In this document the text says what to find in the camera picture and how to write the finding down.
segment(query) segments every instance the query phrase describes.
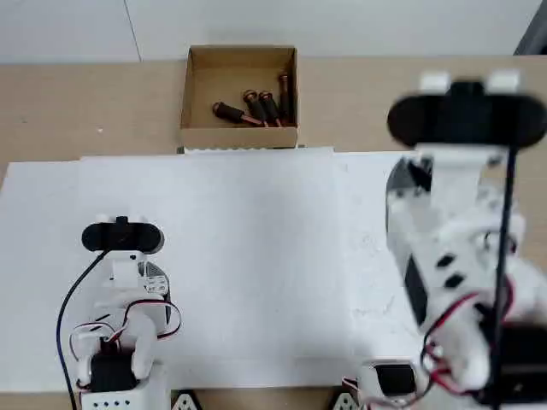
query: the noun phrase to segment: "screw hole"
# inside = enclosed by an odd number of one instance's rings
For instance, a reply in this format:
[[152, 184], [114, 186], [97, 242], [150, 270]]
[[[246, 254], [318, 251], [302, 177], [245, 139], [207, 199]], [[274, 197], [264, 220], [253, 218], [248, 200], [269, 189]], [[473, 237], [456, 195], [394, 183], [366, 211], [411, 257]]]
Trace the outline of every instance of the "screw hole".
[[445, 256], [443, 256], [441, 259], [438, 260], [437, 268], [447, 267], [450, 263], [454, 261], [455, 258], [456, 256], [453, 254], [446, 254]]

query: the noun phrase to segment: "wooden table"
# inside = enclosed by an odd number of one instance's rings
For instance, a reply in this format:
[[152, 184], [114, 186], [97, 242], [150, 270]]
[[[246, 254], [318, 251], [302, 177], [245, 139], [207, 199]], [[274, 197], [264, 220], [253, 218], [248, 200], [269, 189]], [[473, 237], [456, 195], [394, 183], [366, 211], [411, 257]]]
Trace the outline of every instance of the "wooden table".
[[[484, 75], [499, 68], [519, 68], [523, 88], [547, 101], [543, 57], [301, 58], [299, 143], [339, 151], [401, 149], [391, 141], [385, 117], [396, 98], [417, 88], [422, 72]], [[10, 161], [173, 154], [184, 77], [183, 61], [0, 66], [0, 180]], [[544, 161], [547, 143], [521, 154], [517, 196], [528, 222], [524, 255], [547, 270]], [[205, 410], [323, 409], [331, 394], [330, 389], [207, 390], [199, 399]], [[66, 394], [4, 394], [0, 408], [62, 410], [69, 401]]]

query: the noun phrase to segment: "white bracket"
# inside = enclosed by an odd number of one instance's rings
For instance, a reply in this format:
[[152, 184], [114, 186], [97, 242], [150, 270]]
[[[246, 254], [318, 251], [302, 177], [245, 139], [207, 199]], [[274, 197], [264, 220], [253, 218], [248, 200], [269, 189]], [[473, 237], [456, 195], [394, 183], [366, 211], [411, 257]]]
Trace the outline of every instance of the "white bracket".
[[331, 410], [359, 410], [350, 393], [341, 393]]
[[196, 403], [187, 393], [181, 393], [171, 410], [199, 410]]

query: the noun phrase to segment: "copper screw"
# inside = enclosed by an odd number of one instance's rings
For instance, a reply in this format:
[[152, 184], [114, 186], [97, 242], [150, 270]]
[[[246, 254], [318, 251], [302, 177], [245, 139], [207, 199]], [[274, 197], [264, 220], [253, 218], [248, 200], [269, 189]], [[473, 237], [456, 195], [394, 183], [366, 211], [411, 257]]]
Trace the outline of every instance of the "copper screw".
[[291, 122], [291, 99], [289, 98], [289, 74], [279, 76], [279, 116], [285, 122]]
[[262, 102], [268, 119], [275, 123], [276, 126], [282, 127], [281, 121], [279, 120], [279, 110], [277, 104], [275, 103], [274, 96], [270, 91], [263, 91], [258, 95], [258, 98]]
[[249, 111], [253, 117], [257, 118], [262, 122], [262, 125], [268, 127], [268, 121], [266, 118], [266, 113], [262, 107], [260, 101], [258, 100], [258, 94], [254, 90], [247, 90], [243, 93], [243, 101], [247, 103]]
[[236, 124], [246, 122], [253, 126], [262, 126], [262, 121], [247, 115], [241, 109], [232, 107], [223, 102], [215, 102], [213, 104], [213, 113], [223, 120], [228, 120]]

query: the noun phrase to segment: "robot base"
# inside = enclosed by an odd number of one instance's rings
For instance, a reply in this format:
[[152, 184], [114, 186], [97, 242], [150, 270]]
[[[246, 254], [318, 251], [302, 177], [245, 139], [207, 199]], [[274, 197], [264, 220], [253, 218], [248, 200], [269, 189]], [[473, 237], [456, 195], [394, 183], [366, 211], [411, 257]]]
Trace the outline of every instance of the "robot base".
[[107, 393], [84, 393], [82, 410], [150, 410], [171, 408], [165, 367], [154, 363], [150, 376], [135, 389]]

